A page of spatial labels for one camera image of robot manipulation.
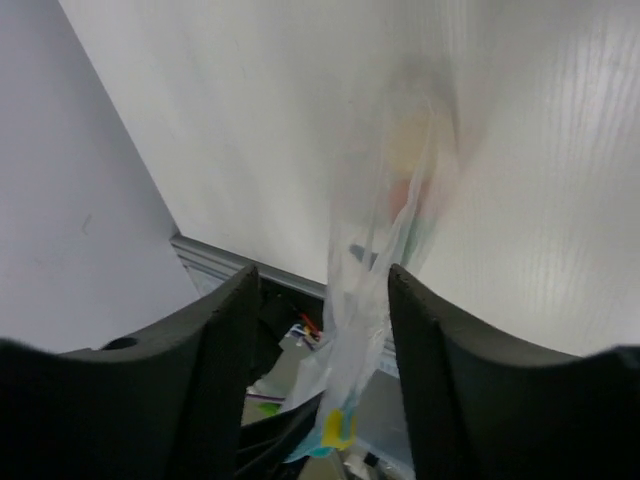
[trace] yellow label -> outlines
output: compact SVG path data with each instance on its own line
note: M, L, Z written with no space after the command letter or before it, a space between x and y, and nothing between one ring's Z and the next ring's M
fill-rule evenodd
M356 417L351 417L351 425L349 425L349 437L344 438L342 432L342 422L344 421L344 414L341 410L334 410L327 417L327 421L324 424L324 430L322 432L322 446L333 447L338 450L344 450L349 447L356 439Z

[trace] white surface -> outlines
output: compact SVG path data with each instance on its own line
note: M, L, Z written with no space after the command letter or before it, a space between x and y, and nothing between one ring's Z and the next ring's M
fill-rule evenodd
M0 336L97 347L197 298L171 217L47 0L0 0Z
M640 343L640 4L61 0L182 233L326 279L356 72L449 76L463 182L420 278L570 353Z

